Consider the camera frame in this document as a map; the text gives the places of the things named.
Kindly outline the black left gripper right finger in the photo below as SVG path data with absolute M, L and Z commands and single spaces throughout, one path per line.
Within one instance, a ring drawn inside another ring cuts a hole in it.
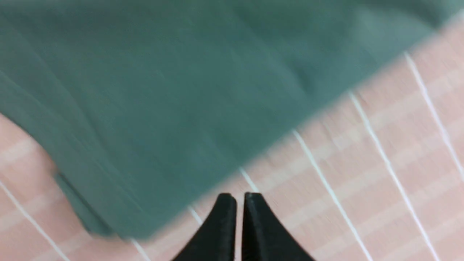
M 313 261 L 260 193 L 245 193 L 242 261 Z

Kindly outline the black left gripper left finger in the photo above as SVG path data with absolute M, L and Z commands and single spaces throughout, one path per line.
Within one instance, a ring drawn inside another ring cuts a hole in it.
M 229 193 L 218 195 L 202 225 L 174 261 L 233 261 L 237 201 Z

